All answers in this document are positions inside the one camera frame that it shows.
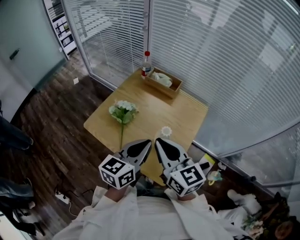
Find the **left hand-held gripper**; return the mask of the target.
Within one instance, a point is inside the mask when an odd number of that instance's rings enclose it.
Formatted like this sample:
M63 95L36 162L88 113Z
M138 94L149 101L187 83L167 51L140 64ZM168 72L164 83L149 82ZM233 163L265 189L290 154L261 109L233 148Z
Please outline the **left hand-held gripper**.
M136 180L136 173L147 160L152 148L150 139L135 140L124 145L120 153L108 155L99 165L102 180L122 189Z

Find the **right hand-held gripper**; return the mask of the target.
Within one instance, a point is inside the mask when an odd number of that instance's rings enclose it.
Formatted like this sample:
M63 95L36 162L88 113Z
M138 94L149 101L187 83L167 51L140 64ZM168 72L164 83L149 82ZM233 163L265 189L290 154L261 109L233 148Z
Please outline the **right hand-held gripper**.
M198 190L206 181L199 163L194 163L192 158L187 156L185 149L176 142L157 138L155 151L159 163L164 167L163 174L166 177L166 185L174 190L178 196L186 196ZM181 159L185 160L172 166L173 163Z

